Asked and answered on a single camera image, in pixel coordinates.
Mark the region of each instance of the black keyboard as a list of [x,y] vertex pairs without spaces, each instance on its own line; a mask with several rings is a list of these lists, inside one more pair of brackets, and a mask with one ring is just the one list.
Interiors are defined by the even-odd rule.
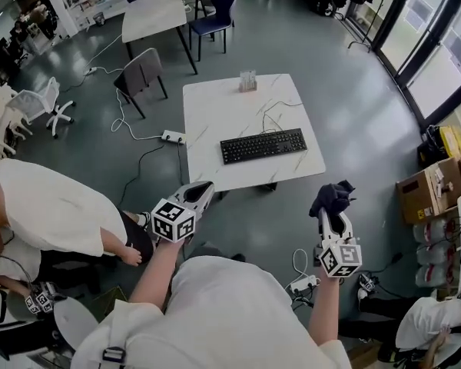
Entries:
[[293,151],[305,151],[306,142],[300,128],[275,131],[221,141],[224,164],[238,163],[255,158],[284,155]]

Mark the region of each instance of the black shorts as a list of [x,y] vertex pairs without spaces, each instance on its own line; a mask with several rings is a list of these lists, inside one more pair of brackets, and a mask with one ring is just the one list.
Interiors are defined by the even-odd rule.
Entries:
[[123,221],[124,230],[128,237],[126,246],[131,246],[141,253],[141,261],[149,262],[154,254],[154,246],[151,237],[137,223],[131,220],[123,211],[120,211],[121,220]]

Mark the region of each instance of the white t-shirt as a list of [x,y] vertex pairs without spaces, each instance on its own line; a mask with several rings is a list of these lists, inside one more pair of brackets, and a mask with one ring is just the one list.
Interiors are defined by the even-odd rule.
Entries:
[[11,229],[35,248],[100,257],[100,227],[126,244],[117,208],[82,183],[41,165],[4,159],[0,186]]
[[[6,244],[2,254],[0,254],[0,276],[8,276],[14,280],[28,281],[24,273],[26,271],[31,281],[34,281],[39,273],[41,251],[33,248],[17,236],[13,237],[12,232],[8,229],[2,228],[0,235]],[[9,258],[17,261],[24,268],[24,271],[14,261],[10,261]]]
[[[445,327],[461,326],[461,299],[438,302],[420,298],[406,313],[396,333],[396,346],[403,350],[428,350],[434,338]],[[461,334],[451,334],[437,351],[434,367],[443,363],[461,347]]]
[[[341,342],[318,347],[277,280],[252,264],[192,258],[171,289],[165,315],[153,304],[127,304],[126,367],[351,368]],[[73,369],[98,368],[118,309],[77,349]]]

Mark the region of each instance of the concrete floor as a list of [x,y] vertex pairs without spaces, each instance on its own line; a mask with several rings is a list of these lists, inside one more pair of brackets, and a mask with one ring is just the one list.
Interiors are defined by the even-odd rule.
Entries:
[[[78,84],[85,64],[121,33],[121,23],[122,16],[113,18],[104,27],[93,27],[56,45],[32,61],[13,87],[38,90],[53,75],[64,90]],[[351,36],[341,24],[315,15],[301,0],[237,0],[235,23],[227,35],[226,55],[220,36],[215,43],[204,40],[202,62],[197,63],[199,75],[193,75],[175,30],[134,43],[135,54],[157,48],[169,94],[168,100],[163,99],[155,85],[138,96],[145,120],[133,106],[124,106],[135,135],[160,135],[164,129],[184,131],[182,87],[188,83],[237,77],[250,68],[259,75],[290,73],[327,171],[281,182],[273,193],[256,188],[232,191],[207,210],[192,245],[211,241],[228,254],[242,252],[249,262],[286,285],[297,276],[292,268],[297,248],[309,254],[308,272],[313,273],[313,247],[319,235],[317,220],[309,218],[308,211],[319,188],[348,179],[357,188],[357,200],[347,215],[360,237],[364,269],[382,268],[394,253],[412,249],[411,230],[403,224],[395,182],[417,170],[415,149],[420,136],[415,118],[375,54],[359,45],[348,51]],[[110,70],[127,63],[126,49],[118,40],[93,65]],[[117,204],[124,184],[137,174],[140,156],[160,142],[134,141],[126,127],[111,132],[111,123],[120,117],[114,77],[98,71],[81,87],[61,94],[60,102],[77,102],[66,111],[75,123],[61,124],[59,139],[54,140],[43,126],[46,118],[41,117],[34,123],[34,136],[20,143],[17,158],[59,171]],[[186,153],[181,154],[187,181]],[[146,156],[141,169],[141,179],[128,188],[124,209],[150,211],[160,198],[179,187],[173,145]],[[390,290],[412,294],[415,270],[415,257],[410,255],[380,279]],[[121,264],[103,277],[103,290],[119,284],[130,294],[141,271]],[[355,313],[355,282],[356,278],[348,279],[341,288],[343,317]],[[302,307],[297,314],[305,322],[309,310]]]

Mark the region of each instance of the navy blue chair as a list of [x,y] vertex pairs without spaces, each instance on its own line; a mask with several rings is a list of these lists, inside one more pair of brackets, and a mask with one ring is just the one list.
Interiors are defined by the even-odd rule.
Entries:
[[215,7],[215,14],[189,22],[190,49],[191,30],[198,34],[198,61],[201,60],[201,37],[224,32],[224,53],[227,52],[226,30],[232,26],[232,11],[236,0],[211,0]]

